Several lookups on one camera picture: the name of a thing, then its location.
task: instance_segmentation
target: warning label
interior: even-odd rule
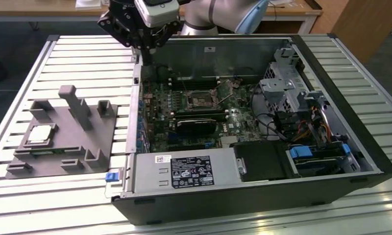
[[[173,188],[215,185],[210,156],[171,159]]]

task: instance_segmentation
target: barcode sticker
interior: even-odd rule
[[[171,155],[157,155],[156,163],[168,163],[171,161]]]

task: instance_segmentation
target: white work surface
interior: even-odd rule
[[[391,96],[339,40],[327,35],[303,38],[392,160]],[[131,225],[111,205],[120,184],[107,187],[105,173],[7,180],[7,164],[32,118],[25,110],[35,99],[65,106],[57,91],[68,84],[77,87],[76,94],[89,105],[108,99],[120,106],[111,168],[125,163],[131,50],[109,36],[61,36],[47,42],[0,125],[0,234],[392,234],[392,179],[328,205],[153,226]]]

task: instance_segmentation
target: cable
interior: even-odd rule
[[[326,128],[326,133],[327,133],[327,138],[328,138],[328,141],[331,141],[331,133],[330,133],[330,128],[327,127],[327,125],[322,124],[322,127]]]
[[[292,142],[292,141],[290,141],[288,140],[288,138],[275,129],[275,128],[271,128],[270,126],[268,126],[268,124],[266,124],[262,120],[259,120],[258,119],[258,121],[259,121],[259,123],[268,129],[268,130],[271,130],[272,132],[275,132],[276,133],[276,135],[280,137],[280,139],[283,140],[283,141],[286,141],[286,142]]]
[[[19,92],[19,90],[0,90],[0,92]]]
[[[302,128],[302,124],[306,123],[307,121],[302,121],[299,126],[298,126],[298,133],[300,134],[300,128]]]
[[[275,21],[278,21],[278,12],[276,12],[276,5],[272,3],[272,2],[268,2],[270,4],[272,4],[274,6],[272,6],[272,8],[274,8],[274,10],[275,10]]]
[[[267,115],[267,116],[270,116],[271,118],[274,118],[274,117],[275,117],[275,115],[274,115],[274,114],[271,114],[271,113],[262,113],[262,114],[256,115],[256,118],[258,118],[260,115]]]

